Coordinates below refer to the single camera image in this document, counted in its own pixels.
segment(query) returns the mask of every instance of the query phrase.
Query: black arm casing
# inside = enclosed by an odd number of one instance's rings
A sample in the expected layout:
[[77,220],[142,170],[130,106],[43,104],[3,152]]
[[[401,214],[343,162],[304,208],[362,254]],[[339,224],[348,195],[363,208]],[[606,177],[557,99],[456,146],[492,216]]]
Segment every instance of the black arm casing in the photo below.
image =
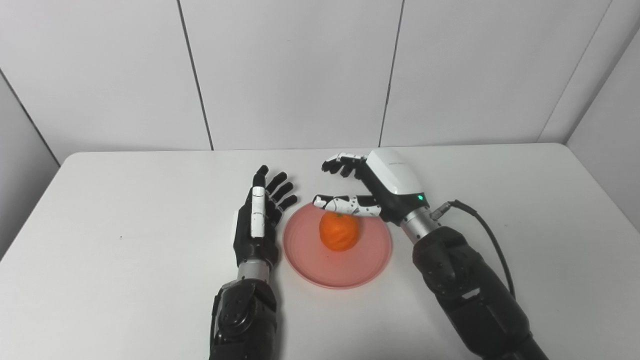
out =
[[277,323],[269,284],[245,279],[220,290],[212,316],[209,360],[271,359]]
[[427,234],[413,247],[413,264],[471,352],[483,359],[547,360],[525,313],[462,234],[450,227]]

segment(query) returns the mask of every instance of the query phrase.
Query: peeled orange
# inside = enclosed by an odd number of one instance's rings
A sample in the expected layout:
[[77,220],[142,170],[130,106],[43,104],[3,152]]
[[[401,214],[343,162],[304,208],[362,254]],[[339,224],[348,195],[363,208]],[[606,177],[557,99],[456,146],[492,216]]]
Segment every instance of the peeled orange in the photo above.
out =
[[331,250],[349,250],[359,236],[358,219],[353,215],[327,211],[320,219],[320,240]]

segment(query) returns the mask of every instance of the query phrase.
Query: white table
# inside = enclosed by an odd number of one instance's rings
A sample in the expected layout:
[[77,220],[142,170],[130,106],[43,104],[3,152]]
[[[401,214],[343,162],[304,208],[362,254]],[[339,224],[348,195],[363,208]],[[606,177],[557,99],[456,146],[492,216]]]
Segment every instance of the white table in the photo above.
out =
[[[263,163],[290,173],[295,208],[316,193],[365,193],[320,172],[338,151],[71,156],[0,261],[0,359],[206,359],[213,298],[237,271],[232,217],[252,175]],[[398,151],[432,206],[458,198],[492,226],[549,358],[637,359],[640,235],[566,147]],[[452,209],[442,222],[504,278],[475,219]],[[386,269],[351,290],[314,286],[282,256],[272,282],[280,359],[476,358],[413,267],[409,240],[390,230]]]

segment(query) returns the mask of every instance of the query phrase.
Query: cable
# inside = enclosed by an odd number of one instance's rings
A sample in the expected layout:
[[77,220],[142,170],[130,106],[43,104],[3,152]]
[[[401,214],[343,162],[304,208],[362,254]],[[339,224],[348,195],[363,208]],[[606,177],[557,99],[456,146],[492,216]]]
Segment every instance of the cable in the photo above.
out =
[[454,208],[458,208],[458,209],[468,213],[469,215],[473,216],[474,218],[476,218],[480,222],[482,227],[484,227],[484,230],[486,231],[487,235],[489,235],[489,239],[491,239],[491,242],[493,243],[493,247],[495,248],[495,251],[498,254],[498,258],[500,259],[500,263],[502,264],[502,269],[504,270],[504,275],[507,278],[507,285],[509,286],[509,292],[511,293],[511,296],[515,299],[516,298],[516,290],[513,287],[513,280],[511,279],[511,272],[509,271],[509,266],[507,265],[507,260],[504,258],[504,254],[502,253],[502,249],[500,248],[500,244],[498,244],[498,239],[495,238],[495,235],[493,234],[493,231],[491,231],[491,228],[489,228],[489,225],[484,221],[484,219],[480,216],[480,214],[478,214],[478,212],[474,208],[472,208],[471,206],[465,204],[464,202],[456,199],[454,201],[449,201],[448,204],[451,205]]

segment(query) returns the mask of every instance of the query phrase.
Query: pink plate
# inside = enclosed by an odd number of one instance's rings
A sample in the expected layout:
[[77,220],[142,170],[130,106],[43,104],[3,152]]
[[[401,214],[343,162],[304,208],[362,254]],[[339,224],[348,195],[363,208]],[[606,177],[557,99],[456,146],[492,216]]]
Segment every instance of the pink plate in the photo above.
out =
[[378,217],[358,217],[360,239],[345,251],[333,251],[320,241],[325,210],[313,204],[298,209],[284,229],[284,253],[291,266],[310,282],[331,289],[360,286],[382,272],[391,256],[391,237]]

